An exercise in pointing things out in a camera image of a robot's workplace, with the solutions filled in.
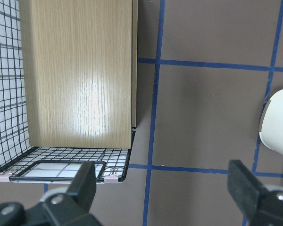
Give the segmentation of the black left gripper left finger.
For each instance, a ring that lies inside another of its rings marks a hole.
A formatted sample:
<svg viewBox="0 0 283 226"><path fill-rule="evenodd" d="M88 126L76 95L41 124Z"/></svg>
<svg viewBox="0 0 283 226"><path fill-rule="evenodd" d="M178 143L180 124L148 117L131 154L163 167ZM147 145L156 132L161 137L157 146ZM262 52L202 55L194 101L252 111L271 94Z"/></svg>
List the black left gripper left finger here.
<svg viewBox="0 0 283 226"><path fill-rule="evenodd" d="M90 213L96 193L95 164L84 161L65 191L48 191L35 206L0 204L0 226L99 226Z"/></svg>

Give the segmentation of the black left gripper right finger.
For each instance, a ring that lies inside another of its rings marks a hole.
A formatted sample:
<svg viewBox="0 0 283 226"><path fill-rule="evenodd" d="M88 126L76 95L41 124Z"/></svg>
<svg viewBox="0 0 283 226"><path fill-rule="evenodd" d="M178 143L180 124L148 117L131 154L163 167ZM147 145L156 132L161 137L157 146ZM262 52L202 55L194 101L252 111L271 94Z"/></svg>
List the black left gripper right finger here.
<svg viewBox="0 0 283 226"><path fill-rule="evenodd" d="M228 164L227 190L249 226L283 226L283 187L264 185L240 160Z"/></svg>

